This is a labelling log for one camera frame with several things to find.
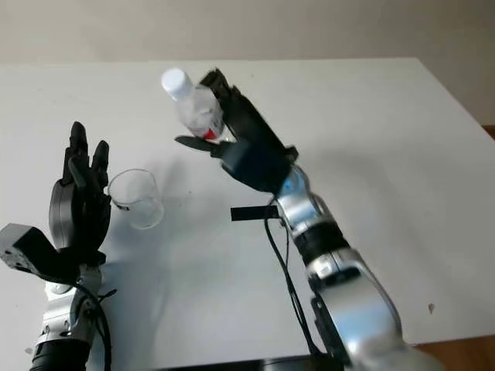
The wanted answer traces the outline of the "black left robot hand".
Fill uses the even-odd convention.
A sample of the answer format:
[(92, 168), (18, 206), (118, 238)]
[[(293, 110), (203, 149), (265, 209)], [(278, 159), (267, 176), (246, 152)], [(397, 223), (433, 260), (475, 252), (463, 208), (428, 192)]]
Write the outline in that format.
[(99, 266), (106, 255), (100, 247), (111, 220), (108, 186), (109, 144), (99, 141), (89, 156), (85, 127), (76, 121), (65, 149), (63, 173), (53, 186), (49, 205), (49, 228), (56, 249), (77, 266)]

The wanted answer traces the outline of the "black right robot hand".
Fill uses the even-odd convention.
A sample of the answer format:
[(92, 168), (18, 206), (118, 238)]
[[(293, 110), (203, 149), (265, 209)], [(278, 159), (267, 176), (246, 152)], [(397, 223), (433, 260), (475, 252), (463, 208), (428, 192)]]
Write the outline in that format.
[(282, 144), (254, 105), (219, 69), (193, 83), (185, 71), (174, 68), (162, 75), (162, 87), (174, 100), (179, 121), (191, 132), (176, 137), (181, 145), (220, 158), (233, 144), (220, 138), (227, 130), (235, 141), (264, 145), (290, 162), (298, 158), (295, 147)]

